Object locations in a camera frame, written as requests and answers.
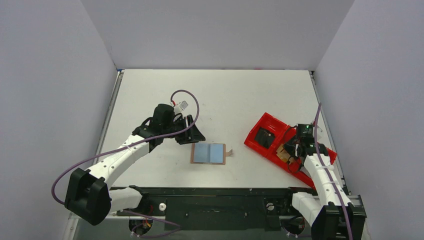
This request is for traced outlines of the brown leather card holder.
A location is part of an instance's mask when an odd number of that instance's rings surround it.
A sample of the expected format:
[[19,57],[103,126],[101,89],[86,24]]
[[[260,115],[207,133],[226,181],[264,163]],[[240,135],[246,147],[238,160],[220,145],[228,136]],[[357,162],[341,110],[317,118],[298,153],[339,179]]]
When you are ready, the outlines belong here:
[[233,155],[233,149],[227,150],[224,143],[193,143],[190,163],[206,165],[225,165],[226,158]]

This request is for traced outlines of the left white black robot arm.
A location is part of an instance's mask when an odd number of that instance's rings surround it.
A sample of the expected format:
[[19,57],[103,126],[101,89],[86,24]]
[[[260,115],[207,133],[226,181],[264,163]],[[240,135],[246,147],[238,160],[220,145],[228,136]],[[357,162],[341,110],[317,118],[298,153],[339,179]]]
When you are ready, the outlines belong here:
[[141,206],[145,192],[139,187],[131,185],[113,190],[113,183],[164,139],[175,139],[185,145],[203,142],[206,138],[196,127],[192,115],[183,116],[175,106],[161,103],[118,149],[86,170],[77,168],[71,173],[64,207],[95,226],[109,213]]

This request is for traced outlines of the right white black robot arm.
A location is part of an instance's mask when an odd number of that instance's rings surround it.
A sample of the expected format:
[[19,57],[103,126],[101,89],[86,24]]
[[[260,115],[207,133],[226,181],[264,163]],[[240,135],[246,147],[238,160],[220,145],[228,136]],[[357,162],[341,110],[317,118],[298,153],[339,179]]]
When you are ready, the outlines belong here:
[[313,240],[360,240],[366,220],[362,205],[355,205],[337,180],[330,153],[318,143],[313,124],[299,124],[295,134],[283,144],[292,174],[305,169],[317,196],[307,192],[292,195],[292,206],[311,227]]

